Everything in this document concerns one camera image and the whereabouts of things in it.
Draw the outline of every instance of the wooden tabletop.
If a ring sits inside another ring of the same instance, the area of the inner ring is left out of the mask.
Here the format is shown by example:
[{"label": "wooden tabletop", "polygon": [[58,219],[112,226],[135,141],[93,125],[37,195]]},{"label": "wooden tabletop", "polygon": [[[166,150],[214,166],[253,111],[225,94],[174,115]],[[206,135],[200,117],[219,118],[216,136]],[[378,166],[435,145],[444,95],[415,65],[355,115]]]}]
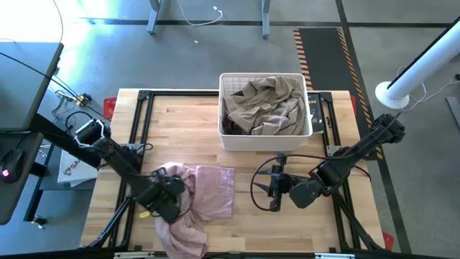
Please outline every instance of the wooden tabletop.
[{"label": "wooden tabletop", "polygon": [[[138,91],[119,91],[111,123],[112,137],[118,143],[128,142]],[[349,92],[332,91],[332,95],[341,143],[353,145],[359,141],[359,133]],[[218,102],[217,97],[155,97],[147,139],[154,149],[146,152],[142,172],[153,171],[170,161],[190,167],[212,165],[235,168],[233,217],[205,223],[211,252],[327,252],[330,247],[339,248],[330,197],[320,197],[306,209],[299,209],[288,195],[284,195],[281,211],[276,213],[260,211],[252,204],[249,182],[254,169],[276,154],[225,151],[217,134]],[[143,123],[141,119],[137,142],[140,141]],[[310,137],[295,153],[324,156],[321,135]],[[318,163],[320,161],[316,159],[289,158],[285,171],[306,176]],[[268,178],[259,176],[257,181],[269,183]],[[82,245],[93,241],[112,217],[119,182],[120,177],[112,169],[105,167],[99,171],[81,238]],[[362,172],[353,170],[349,183],[356,217],[376,243],[383,246],[382,230],[369,179]],[[258,203],[268,206],[270,200],[266,194],[257,189],[255,191]],[[137,212],[141,211],[142,207],[137,205]],[[118,241],[122,237],[124,223],[122,219]],[[348,222],[344,226],[347,240],[351,244]],[[141,245],[143,250],[163,250],[155,232],[155,218],[140,219],[136,214],[130,248],[135,245]]]}]

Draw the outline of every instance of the beige cloth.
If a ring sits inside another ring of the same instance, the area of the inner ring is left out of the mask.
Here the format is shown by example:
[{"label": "beige cloth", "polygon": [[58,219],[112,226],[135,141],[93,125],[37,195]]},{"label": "beige cloth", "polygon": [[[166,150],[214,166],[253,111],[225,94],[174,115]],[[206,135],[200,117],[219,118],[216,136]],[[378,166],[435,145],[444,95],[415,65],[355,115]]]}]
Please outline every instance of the beige cloth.
[{"label": "beige cloth", "polygon": [[174,224],[157,218],[155,229],[169,258],[202,258],[208,251],[208,235],[203,231],[202,221],[231,218],[234,200],[234,169],[197,166],[196,170],[181,163],[162,165],[169,176],[179,175],[189,191],[180,199],[181,213]]},{"label": "beige cloth", "polygon": [[307,114],[302,82],[270,76],[224,97],[225,112],[251,135],[301,135]]}]

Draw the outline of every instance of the orange and black hazard stripe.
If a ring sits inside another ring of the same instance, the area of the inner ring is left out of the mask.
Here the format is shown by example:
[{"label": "orange and black hazard stripe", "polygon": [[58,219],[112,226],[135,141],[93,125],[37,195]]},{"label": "orange and black hazard stripe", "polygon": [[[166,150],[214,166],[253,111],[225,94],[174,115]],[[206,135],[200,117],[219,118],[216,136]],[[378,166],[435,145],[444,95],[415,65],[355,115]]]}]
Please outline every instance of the orange and black hazard stripe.
[{"label": "orange and black hazard stripe", "polygon": [[307,59],[305,57],[305,51],[303,51],[302,38],[300,37],[299,29],[294,29],[294,40],[295,46],[297,48],[297,54],[299,55],[300,69],[302,70],[302,75],[305,77],[305,84],[307,90],[313,90],[313,85],[311,84],[310,71],[308,70]]},{"label": "orange and black hazard stripe", "polygon": [[[369,114],[369,107],[367,106],[366,100],[364,99],[364,96],[362,95],[361,87],[359,86],[358,78],[357,78],[356,72],[354,71],[354,66],[350,58],[350,53],[348,52],[348,48],[346,47],[344,35],[342,34],[342,31],[339,28],[337,28],[337,32],[339,34],[340,43],[342,44],[342,49],[344,50],[346,62],[348,63],[348,67],[350,69],[350,74],[351,74],[351,78],[353,79],[353,84],[356,87],[356,91],[358,92],[359,102],[361,102],[362,111],[364,112],[364,115],[366,117],[367,127],[370,129],[372,127],[372,119]],[[382,150],[379,147],[376,147],[375,149],[377,151],[377,157],[379,159],[383,159]]]}]

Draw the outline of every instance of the yellow label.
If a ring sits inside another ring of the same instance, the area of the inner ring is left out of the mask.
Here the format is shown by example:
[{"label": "yellow label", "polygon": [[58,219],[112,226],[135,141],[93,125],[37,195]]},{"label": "yellow label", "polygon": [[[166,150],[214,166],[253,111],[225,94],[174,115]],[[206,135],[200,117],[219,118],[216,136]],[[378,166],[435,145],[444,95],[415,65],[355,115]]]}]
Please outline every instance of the yellow label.
[{"label": "yellow label", "polygon": [[139,218],[140,219],[143,219],[143,218],[148,217],[148,216],[150,216],[150,212],[141,212],[141,213],[139,213]]}]

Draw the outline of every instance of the computer mouse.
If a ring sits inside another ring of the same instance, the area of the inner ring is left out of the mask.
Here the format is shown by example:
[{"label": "computer mouse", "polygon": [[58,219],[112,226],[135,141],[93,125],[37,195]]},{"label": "computer mouse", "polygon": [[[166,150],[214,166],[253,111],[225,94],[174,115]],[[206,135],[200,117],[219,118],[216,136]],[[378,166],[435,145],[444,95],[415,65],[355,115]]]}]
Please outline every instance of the computer mouse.
[{"label": "computer mouse", "polygon": [[10,150],[0,162],[0,177],[4,183],[14,183],[21,178],[24,169],[24,151]]}]

